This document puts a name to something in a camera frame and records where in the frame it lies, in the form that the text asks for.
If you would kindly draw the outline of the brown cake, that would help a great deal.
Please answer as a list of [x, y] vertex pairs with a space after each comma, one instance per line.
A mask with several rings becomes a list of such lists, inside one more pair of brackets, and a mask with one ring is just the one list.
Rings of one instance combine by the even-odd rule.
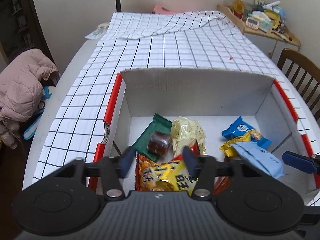
[[150, 153], [162, 156], [167, 153], [170, 143], [171, 143], [170, 134], [154, 131], [148, 142], [147, 150]]

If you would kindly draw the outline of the dark wooden bookshelf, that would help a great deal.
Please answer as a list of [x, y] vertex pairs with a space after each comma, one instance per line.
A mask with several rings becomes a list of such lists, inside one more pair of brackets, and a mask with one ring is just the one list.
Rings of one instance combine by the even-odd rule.
[[34, 0], [1, 0], [1, 55], [9, 64], [22, 52], [40, 49], [51, 58]]

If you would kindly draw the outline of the light blue snack packet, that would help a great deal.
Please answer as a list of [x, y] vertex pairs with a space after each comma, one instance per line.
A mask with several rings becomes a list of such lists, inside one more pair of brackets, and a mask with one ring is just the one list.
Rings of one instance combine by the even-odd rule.
[[259, 147], [256, 142], [238, 142], [233, 147], [238, 155], [269, 176], [279, 179], [284, 175], [284, 165], [277, 157]]

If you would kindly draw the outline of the orange yellow snack bag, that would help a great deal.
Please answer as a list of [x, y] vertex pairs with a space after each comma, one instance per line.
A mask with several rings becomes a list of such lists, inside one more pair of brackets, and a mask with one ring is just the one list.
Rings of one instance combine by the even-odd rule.
[[137, 191], [187, 191], [191, 195], [196, 183], [197, 179], [190, 176], [181, 155], [161, 164], [140, 154], [136, 157]]

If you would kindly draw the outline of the red orange snack packet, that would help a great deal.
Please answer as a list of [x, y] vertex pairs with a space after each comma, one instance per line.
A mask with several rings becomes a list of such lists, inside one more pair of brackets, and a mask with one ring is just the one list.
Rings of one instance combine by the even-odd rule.
[[229, 177], [219, 177], [214, 186], [214, 194], [218, 195], [230, 186]]

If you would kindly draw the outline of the orange juice bottle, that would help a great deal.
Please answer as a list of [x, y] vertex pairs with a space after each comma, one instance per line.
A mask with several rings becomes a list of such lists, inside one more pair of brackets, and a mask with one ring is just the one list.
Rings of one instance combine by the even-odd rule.
[[233, 1], [233, 14], [242, 20], [245, 10], [245, 1], [244, 0], [234, 0]]

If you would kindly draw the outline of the blue white bag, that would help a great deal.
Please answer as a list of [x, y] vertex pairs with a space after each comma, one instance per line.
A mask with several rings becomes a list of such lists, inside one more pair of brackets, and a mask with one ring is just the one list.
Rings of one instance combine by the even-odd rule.
[[31, 118], [29, 118], [25, 123], [22, 125], [22, 135], [24, 140], [31, 139], [37, 130], [37, 127], [40, 123], [40, 119], [43, 115], [45, 110], [46, 104], [48, 103], [52, 93], [54, 91], [54, 86], [45, 86], [43, 88], [41, 100], [37, 106], [36, 111], [33, 113]]

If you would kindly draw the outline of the green snack wrapper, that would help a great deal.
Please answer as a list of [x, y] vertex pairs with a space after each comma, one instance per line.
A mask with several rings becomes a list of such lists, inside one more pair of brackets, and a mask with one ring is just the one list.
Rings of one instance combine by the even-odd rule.
[[150, 153], [148, 151], [148, 143], [151, 139], [153, 132], [162, 132], [165, 134], [169, 134], [172, 127], [172, 122], [163, 116], [155, 113], [153, 116], [153, 120], [149, 123], [149, 125], [144, 129], [143, 133], [139, 136], [139, 138], [133, 144], [135, 150], [145, 156], [150, 160], [157, 162], [160, 158], [159, 154]]

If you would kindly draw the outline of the white black grid tablecloth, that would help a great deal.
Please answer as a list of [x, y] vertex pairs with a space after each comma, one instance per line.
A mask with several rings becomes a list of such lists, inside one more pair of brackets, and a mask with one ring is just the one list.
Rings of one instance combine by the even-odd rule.
[[112, 88], [124, 70], [197, 68], [268, 75], [287, 83], [308, 108], [283, 72], [219, 11], [116, 12], [104, 37], [80, 64], [74, 76], [63, 74], [65, 91], [56, 90], [46, 104], [41, 118], [44, 132], [37, 131], [33, 139], [24, 187], [73, 159], [96, 161]]

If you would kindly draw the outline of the brown wooden chair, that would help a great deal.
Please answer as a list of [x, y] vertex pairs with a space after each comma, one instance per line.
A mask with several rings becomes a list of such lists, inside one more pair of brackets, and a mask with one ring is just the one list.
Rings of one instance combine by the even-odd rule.
[[277, 67], [307, 104], [319, 123], [319, 67], [300, 52], [284, 48]]

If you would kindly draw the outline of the pink puffer jacket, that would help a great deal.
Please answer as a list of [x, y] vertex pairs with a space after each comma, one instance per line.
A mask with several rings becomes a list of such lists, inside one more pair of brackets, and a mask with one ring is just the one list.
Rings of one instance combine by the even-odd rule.
[[1, 72], [1, 140], [11, 149], [20, 140], [20, 123], [38, 110], [43, 86], [60, 79], [56, 65], [39, 49], [18, 55]]

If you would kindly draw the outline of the tissue box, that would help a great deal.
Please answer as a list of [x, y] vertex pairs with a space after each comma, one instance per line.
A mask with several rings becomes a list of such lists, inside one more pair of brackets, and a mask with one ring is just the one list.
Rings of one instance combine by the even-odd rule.
[[259, 29], [265, 33], [270, 33], [273, 29], [271, 20], [261, 11], [253, 11], [252, 17], [259, 21]]

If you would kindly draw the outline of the papers on table edge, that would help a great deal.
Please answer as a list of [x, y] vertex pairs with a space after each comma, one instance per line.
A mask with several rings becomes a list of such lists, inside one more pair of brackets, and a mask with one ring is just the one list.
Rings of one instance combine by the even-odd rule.
[[85, 36], [85, 39], [87, 40], [98, 40], [100, 39], [106, 32], [107, 29], [109, 28], [110, 23], [109, 22], [104, 22], [101, 23], [100, 25], [97, 26], [97, 28], [91, 32], [90, 34]]

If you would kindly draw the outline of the yellow gold snack packet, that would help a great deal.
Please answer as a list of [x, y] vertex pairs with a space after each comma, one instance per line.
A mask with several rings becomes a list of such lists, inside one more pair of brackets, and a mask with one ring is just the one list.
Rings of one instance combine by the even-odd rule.
[[238, 157], [238, 152], [233, 147], [238, 142], [250, 142], [251, 141], [251, 132], [248, 131], [244, 135], [231, 139], [220, 146], [220, 150], [229, 158]]

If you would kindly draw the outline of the white digital timer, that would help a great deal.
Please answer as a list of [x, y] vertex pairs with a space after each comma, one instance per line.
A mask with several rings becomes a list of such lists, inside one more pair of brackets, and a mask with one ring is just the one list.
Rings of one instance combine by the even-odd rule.
[[246, 26], [250, 29], [259, 29], [259, 21], [253, 17], [248, 17], [246, 19]]

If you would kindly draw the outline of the pink object behind table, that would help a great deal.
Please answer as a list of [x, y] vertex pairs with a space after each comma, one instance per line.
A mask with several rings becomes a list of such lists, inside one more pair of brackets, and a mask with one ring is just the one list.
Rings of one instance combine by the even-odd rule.
[[170, 11], [168, 9], [166, 9], [165, 7], [161, 6], [161, 5], [155, 5], [153, 11], [153, 14], [160, 14], [160, 15], [174, 15], [176, 14], [176, 12]]

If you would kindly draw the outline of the pale yellow snack bag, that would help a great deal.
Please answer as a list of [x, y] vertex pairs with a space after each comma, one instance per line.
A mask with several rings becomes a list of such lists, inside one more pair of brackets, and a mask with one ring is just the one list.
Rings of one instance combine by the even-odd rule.
[[200, 155], [206, 154], [204, 141], [206, 135], [197, 120], [178, 117], [172, 122], [171, 144], [174, 157], [182, 154], [184, 146], [193, 146], [198, 143]]

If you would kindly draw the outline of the red white cardboard box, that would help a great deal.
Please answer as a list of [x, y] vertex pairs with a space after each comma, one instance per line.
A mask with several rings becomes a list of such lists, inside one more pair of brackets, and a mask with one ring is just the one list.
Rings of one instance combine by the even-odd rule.
[[319, 153], [319, 126], [287, 83], [231, 70], [146, 68], [116, 75], [95, 160], [133, 145], [155, 114], [198, 121], [206, 153], [218, 160], [225, 157], [221, 133], [239, 116], [271, 141], [268, 150], [278, 158]]

